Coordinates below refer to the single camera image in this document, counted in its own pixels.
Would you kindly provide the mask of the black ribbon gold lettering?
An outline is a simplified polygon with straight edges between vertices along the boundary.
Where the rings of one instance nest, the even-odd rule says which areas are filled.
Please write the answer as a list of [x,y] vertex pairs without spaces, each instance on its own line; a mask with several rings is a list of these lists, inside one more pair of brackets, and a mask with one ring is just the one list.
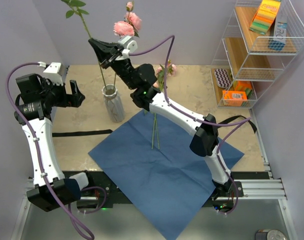
[[[232,117],[229,117],[221,122],[219,124],[227,125],[230,122],[242,118],[245,119],[245,116],[242,115],[235,115]],[[93,131],[76,131],[76,132],[53,132],[52,137],[58,138],[58,137],[81,137],[81,136],[94,136],[94,135],[108,135],[111,134],[113,130],[111,129],[105,129],[105,130],[93,130]]]

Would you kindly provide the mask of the white ceramic vase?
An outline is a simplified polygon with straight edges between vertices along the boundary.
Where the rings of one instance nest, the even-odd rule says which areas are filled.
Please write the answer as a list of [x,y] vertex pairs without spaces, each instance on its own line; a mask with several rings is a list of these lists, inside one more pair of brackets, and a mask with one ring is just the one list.
[[112,84],[108,84],[101,91],[110,120],[113,123],[122,122],[125,119],[125,111],[118,89]]

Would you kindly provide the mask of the white pink rose stem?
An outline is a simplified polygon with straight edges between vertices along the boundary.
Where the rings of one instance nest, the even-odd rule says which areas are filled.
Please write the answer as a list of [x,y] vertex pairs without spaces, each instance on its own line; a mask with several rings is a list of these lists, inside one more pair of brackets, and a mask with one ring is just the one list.
[[82,0],[61,0],[61,2],[65,3],[69,10],[65,13],[65,18],[68,19],[73,15],[76,15],[80,18],[83,28],[87,34],[88,39],[92,38],[92,34],[89,31],[87,23],[85,21],[84,15],[89,15],[89,12],[83,9],[86,6],[86,3]]

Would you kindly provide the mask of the blue wrapping paper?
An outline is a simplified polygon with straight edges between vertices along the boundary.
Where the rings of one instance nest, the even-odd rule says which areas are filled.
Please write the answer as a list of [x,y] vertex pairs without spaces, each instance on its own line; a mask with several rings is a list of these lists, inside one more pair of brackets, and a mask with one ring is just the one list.
[[174,240],[215,189],[191,140],[167,118],[140,111],[89,156],[164,238]]

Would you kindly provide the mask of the pink white flower bouquet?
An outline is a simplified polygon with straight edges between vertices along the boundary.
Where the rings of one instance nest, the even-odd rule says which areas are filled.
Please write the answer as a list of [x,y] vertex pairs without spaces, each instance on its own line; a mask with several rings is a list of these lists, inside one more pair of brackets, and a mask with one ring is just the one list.
[[[168,60],[166,71],[163,65],[159,65],[156,70],[156,77],[157,81],[153,84],[154,87],[160,89],[161,91],[164,90],[164,77],[167,76],[175,76],[177,72],[177,67],[175,64],[172,64],[171,60]],[[154,148],[160,149],[160,140],[159,140],[159,130],[158,130],[158,119],[157,114],[153,113],[153,125],[152,125],[152,137],[151,137],[151,149]]]

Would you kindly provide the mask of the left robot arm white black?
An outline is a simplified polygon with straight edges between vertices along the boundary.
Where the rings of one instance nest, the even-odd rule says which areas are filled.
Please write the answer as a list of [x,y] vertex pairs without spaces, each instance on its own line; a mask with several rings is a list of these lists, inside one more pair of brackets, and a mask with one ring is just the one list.
[[51,112],[53,107],[78,108],[85,100],[77,82],[70,80],[71,94],[66,92],[64,83],[55,83],[49,78],[31,73],[16,78],[20,94],[15,100],[18,111],[16,120],[28,140],[34,169],[34,188],[27,191],[28,200],[45,212],[71,204],[84,196],[91,196],[96,184],[88,179],[85,172],[65,177],[55,153],[52,136]]

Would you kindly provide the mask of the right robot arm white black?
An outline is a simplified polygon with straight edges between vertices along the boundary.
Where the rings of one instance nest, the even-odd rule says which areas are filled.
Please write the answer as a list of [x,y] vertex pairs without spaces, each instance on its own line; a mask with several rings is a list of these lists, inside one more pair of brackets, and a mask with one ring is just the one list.
[[159,114],[184,129],[191,135],[191,151],[203,157],[208,166],[217,197],[226,197],[233,190],[234,180],[220,151],[216,118],[208,114],[193,113],[178,103],[166,98],[165,92],[154,86],[157,81],[154,68],[149,63],[133,67],[130,55],[137,48],[131,36],[121,38],[117,43],[108,43],[94,38],[88,40],[99,65],[112,68],[117,76],[133,92],[134,104],[141,109]]

